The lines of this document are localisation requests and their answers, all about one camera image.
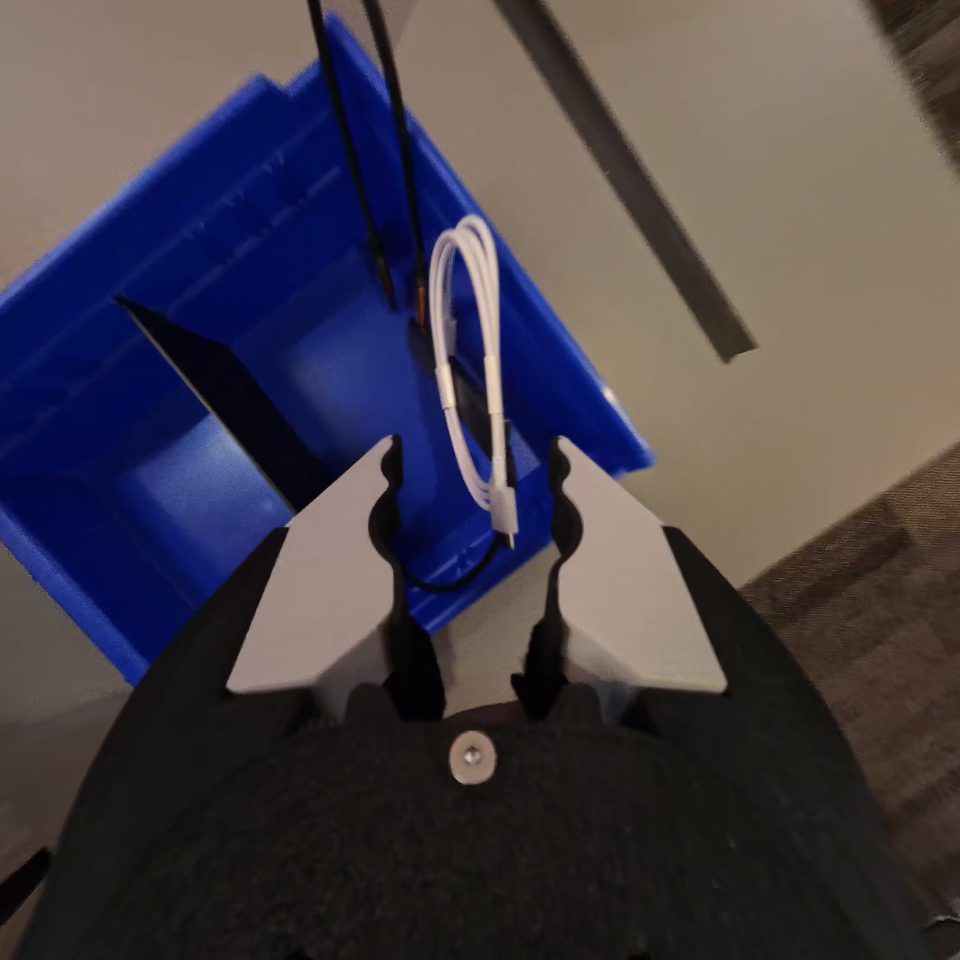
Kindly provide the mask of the blue plastic bin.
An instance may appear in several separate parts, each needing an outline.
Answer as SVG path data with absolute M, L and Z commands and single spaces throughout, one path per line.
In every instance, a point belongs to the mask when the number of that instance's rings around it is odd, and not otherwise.
M 115 295 L 229 346 L 332 484 L 400 436 L 392 549 L 414 576 L 454 582 L 497 535 L 417 330 L 385 80 L 326 28 L 395 308 L 318 64 L 254 77 L 2 294 L 2 543 L 133 687 L 300 512 Z

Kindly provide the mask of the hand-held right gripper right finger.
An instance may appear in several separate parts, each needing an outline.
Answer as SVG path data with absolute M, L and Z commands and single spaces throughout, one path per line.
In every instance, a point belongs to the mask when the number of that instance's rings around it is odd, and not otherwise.
M 567 685 L 585 685 L 618 722 L 642 690 L 719 695 L 728 680 L 663 522 L 571 439 L 554 438 L 543 614 L 511 684 L 545 720 Z

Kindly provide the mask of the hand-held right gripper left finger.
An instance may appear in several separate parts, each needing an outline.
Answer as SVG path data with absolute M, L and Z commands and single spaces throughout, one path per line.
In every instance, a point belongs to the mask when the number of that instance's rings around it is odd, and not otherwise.
M 443 717 L 436 651 L 393 549 L 403 479 L 402 437 L 382 438 L 286 525 L 229 692 L 306 690 L 341 721 L 355 688 L 386 684 L 402 718 Z

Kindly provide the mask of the black bin divider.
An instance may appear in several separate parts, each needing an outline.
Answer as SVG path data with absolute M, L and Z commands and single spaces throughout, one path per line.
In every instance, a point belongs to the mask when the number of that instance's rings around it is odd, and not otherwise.
M 226 344 L 115 294 L 121 307 L 294 514 L 333 482 L 321 463 Z

